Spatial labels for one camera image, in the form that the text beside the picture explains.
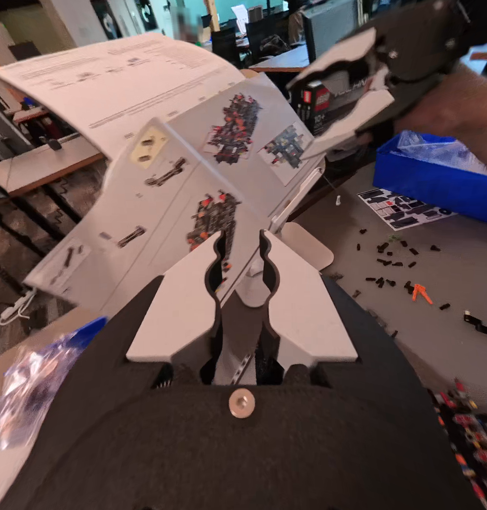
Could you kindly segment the white book stand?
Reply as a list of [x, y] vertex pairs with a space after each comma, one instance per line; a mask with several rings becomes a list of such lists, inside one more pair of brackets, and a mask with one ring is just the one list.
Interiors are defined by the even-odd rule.
[[[298, 208], [308, 192], [323, 176], [324, 166], [316, 167], [296, 188], [295, 194], [272, 217], [270, 231], [287, 247], [292, 249], [316, 270], [322, 271], [334, 261], [334, 254], [318, 239], [295, 222], [289, 222], [290, 215]], [[247, 264], [243, 276], [237, 280], [234, 291], [241, 302], [250, 309], [264, 305], [270, 292], [263, 282], [264, 263], [256, 251]]]

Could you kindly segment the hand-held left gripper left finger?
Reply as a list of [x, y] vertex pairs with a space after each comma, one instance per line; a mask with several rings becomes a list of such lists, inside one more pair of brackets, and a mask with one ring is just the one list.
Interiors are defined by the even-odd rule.
[[127, 360], [215, 372], [223, 345], [216, 290], [222, 283], [225, 254], [226, 234], [219, 231], [164, 273]]

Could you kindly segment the long black lego piece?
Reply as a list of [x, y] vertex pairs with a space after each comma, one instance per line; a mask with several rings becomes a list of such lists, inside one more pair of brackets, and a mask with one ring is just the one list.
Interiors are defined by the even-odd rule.
[[478, 333], [487, 335], [487, 325], [485, 325], [481, 320], [471, 315], [470, 311], [468, 310], [464, 311], [463, 320], [464, 322], [472, 325]]

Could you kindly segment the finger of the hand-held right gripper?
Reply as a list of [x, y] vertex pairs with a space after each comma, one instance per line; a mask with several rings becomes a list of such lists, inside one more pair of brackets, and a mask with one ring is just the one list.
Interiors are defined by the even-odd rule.
[[385, 40], [374, 27], [357, 32], [324, 52], [286, 88], [301, 91], [315, 81], [328, 91], [389, 91], [389, 70], [379, 56], [386, 48]]
[[350, 143], [356, 138], [359, 128], [375, 118], [393, 102], [393, 96], [385, 89], [371, 90], [365, 93], [346, 117], [337, 120], [325, 133], [316, 137], [305, 148], [303, 159], [309, 160]]

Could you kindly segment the brown background table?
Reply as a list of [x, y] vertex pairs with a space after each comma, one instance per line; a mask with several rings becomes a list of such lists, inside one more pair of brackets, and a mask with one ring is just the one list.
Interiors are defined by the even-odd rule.
[[299, 45], [290, 51], [266, 59], [249, 68], [257, 73], [300, 73], [309, 65], [307, 46]]

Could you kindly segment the long grey lego beam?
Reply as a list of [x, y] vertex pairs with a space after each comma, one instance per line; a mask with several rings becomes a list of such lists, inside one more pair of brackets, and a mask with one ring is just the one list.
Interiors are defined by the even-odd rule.
[[244, 356], [244, 358], [241, 360], [239, 366], [237, 367], [236, 371], [234, 372], [234, 375], [229, 383], [230, 386], [238, 385], [247, 371], [247, 368], [249, 367], [250, 362], [252, 361], [254, 357], [254, 353], [249, 353]]

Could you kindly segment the lego sticker sheet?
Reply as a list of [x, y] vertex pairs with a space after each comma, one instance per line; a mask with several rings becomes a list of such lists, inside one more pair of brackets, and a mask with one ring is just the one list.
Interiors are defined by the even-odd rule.
[[446, 208], [383, 188], [374, 188], [357, 196], [395, 232], [457, 216]]

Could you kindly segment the dark grey monitor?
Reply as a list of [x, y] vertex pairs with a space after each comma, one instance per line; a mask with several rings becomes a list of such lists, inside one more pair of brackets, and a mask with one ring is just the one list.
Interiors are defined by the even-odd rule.
[[302, 12], [309, 62], [346, 36], [353, 34], [369, 16], [372, 1], [314, 1]]

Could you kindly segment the lego instruction booklet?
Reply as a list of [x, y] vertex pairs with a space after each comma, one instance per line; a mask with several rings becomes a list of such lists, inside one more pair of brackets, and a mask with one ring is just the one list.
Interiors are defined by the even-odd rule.
[[0, 80], [111, 161], [94, 206], [24, 283], [113, 316], [226, 230], [222, 303], [259, 230], [319, 168], [312, 134], [278, 88], [193, 44], [148, 33], [0, 67]]

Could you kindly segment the black office chair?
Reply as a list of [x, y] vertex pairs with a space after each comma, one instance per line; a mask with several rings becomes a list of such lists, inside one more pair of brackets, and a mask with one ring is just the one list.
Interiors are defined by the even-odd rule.
[[212, 52], [228, 61], [237, 69], [242, 69], [240, 49], [236, 42], [234, 27], [211, 32]]
[[289, 15], [267, 16], [246, 24], [252, 65], [292, 49], [288, 35]]

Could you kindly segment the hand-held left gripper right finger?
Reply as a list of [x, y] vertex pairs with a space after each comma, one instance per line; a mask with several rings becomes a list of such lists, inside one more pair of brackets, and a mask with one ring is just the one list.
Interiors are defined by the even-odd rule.
[[259, 239], [262, 279], [270, 291], [259, 338], [264, 361], [285, 371], [355, 362], [357, 351], [320, 272], [270, 231], [260, 231]]

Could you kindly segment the blue plastic bin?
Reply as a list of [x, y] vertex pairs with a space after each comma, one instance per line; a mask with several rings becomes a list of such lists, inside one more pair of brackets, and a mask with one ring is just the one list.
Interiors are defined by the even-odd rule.
[[400, 135], [376, 152], [374, 186], [487, 222], [487, 170], [469, 169], [411, 157], [400, 149]]
[[95, 336], [106, 326], [107, 322], [107, 317], [101, 316], [77, 328], [68, 335], [65, 347], [80, 351], [85, 350], [91, 341], [94, 340]]

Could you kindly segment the person's right hand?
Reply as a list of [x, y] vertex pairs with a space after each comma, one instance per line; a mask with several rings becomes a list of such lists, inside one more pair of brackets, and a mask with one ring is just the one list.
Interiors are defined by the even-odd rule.
[[487, 78], [459, 64], [395, 122], [395, 133], [406, 130], [456, 138], [487, 165]]

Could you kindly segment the wooden-edged desk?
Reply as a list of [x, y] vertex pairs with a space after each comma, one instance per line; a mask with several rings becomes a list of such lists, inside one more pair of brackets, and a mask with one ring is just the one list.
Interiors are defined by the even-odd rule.
[[81, 135], [59, 140], [58, 151], [43, 145], [22, 155], [0, 161], [0, 187], [9, 198], [20, 197], [44, 184], [67, 176], [105, 156]]

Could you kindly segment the clear plastic bag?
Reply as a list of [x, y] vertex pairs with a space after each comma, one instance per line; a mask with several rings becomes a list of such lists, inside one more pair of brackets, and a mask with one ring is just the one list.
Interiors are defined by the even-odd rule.
[[80, 333], [38, 349], [22, 348], [3, 377], [0, 452], [35, 441], [59, 387], [85, 348]]
[[395, 152], [418, 161], [487, 176], [487, 165], [464, 144], [451, 137], [402, 131]]

